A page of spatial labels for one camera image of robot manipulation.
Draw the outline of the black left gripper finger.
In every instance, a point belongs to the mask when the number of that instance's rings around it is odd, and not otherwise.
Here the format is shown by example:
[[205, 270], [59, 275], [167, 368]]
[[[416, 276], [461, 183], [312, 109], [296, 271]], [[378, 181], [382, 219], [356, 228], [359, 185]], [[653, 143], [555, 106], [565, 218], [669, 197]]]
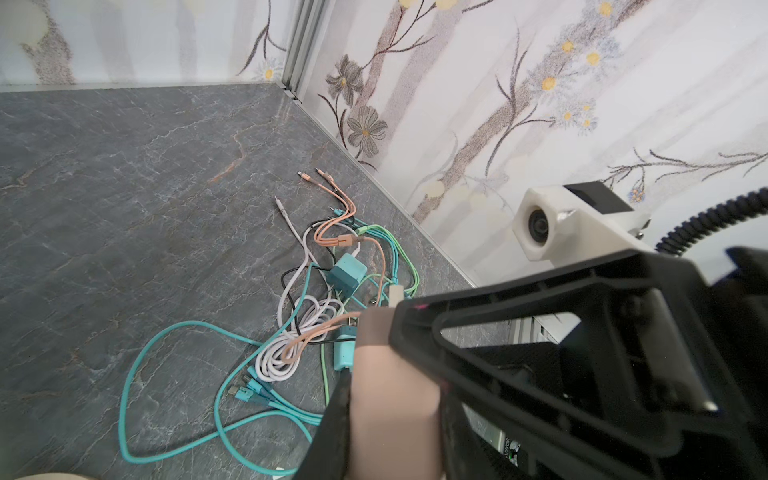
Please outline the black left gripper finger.
[[294, 480], [342, 480], [349, 465], [352, 374], [343, 371]]

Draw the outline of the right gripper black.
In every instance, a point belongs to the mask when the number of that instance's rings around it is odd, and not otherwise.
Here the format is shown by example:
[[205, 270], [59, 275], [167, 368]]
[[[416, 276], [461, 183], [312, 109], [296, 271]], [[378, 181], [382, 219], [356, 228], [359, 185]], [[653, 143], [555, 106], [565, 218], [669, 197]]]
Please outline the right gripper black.
[[390, 342], [432, 378], [450, 479], [763, 479], [767, 254], [624, 251], [410, 300]]

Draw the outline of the pink charger plug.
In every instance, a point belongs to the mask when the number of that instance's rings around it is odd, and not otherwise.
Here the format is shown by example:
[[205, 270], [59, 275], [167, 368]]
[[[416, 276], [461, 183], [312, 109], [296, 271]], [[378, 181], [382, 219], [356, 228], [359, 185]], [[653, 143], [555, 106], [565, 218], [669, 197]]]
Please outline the pink charger plug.
[[350, 392], [350, 479], [443, 477], [440, 390], [389, 344], [395, 310], [360, 317]]

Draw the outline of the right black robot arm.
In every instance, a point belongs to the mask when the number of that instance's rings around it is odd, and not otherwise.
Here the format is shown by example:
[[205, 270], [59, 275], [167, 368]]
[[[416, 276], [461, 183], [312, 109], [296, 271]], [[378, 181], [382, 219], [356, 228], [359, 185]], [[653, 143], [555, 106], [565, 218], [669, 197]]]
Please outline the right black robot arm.
[[439, 386], [450, 479], [763, 479], [767, 253], [707, 285], [684, 253], [767, 211], [765, 189], [655, 246], [598, 182], [527, 191], [513, 222], [547, 272], [408, 300], [393, 349]]

